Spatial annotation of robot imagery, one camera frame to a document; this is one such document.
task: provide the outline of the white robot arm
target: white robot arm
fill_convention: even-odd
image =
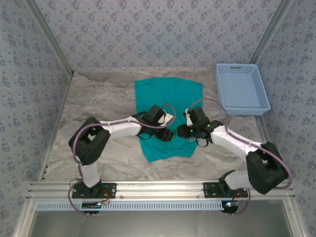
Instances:
[[[172,119],[173,115],[168,114],[156,105],[152,106],[148,112],[139,113],[125,119],[115,121],[98,121],[96,118],[87,119],[69,141],[69,146],[73,149],[74,141],[79,131],[84,129],[84,127],[89,127],[90,124],[99,124],[99,126],[84,129],[76,144],[76,159],[83,183],[88,188],[92,188],[100,182],[97,160],[108,141],[126,136],[141,137],[142,134],[156,136],[164,142],[171,141],[173,132],[169,129],[155,129],[142,126],[141,124],[151,127],[164,127]]]
[[[266,194],[288,177],[288,173],[277,160],[258,149],[258,147],[263,148],[281,160],[273,143],[261,144],[246,139],[229,129],[226,130],[221,122],[216,120],[211,122],[201,107],[186,110],[184,116],[187,117],[187,124],[178,127],[179,137],[195,138],[197,143],[197,139],[205,139],[206,145],[209,143],[220,145],[236,154],[247,164],[246,170],[232,170],[219,179],[224,193],[237,189],[254,188],[259,193]]]

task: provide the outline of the teal cloth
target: teal cloth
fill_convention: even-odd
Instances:
[[[197,144],[189,139],[177,136],[178,126],[187,123],[183,112],[193,102],[203,96],[203,84],[181,78],[150,78],[135,82],[136,111],[148,111],[153,105],[172,105],[177,113],[176,120],[168,127],[174,132],[170,142],[162,142],[156,137],[148,140],[140,139],[142,151],[149,162],[167,159],[173,156],[190,157],[194,153]],[[173,114],[169,107],[163,108],[169,114]]]

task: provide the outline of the marble surface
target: marble surface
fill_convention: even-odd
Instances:
[[[72,159],[68,140],[88,118],[116,120],[136,112],[134,82],[150,77],[180,77],[203,83],[203,95],[218,99],[215,71],[117,71],[78,72],[74,74],[55,139],[46,181],[67,181],[79,176]],[[210,120],[224,121],[219,107],[205,102],[203,107]],[[230,128],[255,141],[261,141],[254,118],[234,116]],[[210,144],[197,147],[190,158],[172,157],[147,162],[137,137],[124,137],[106,145],[98,160],[102,180],[166,180],[217,179],[232,169],[245,167],[243,161],[228,150]]]

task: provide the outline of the light blue plastic tray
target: light blue plastic tray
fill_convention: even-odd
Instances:
[[[271,108],[255,64],[218,63],[216,82],[219,100],[230,115],[262,115]]]

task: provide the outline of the floral wallpaper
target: floral wallpaper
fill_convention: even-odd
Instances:
[[[316,2],[295,0],[259,68],[271,103],[269,135],[295,178],[308,231],[316,236]]]
[[[68,82],[22,0],[0,1],[0,236],[37,180]]]
[[[247,63],[279,0],[37,0],[73,70]]]

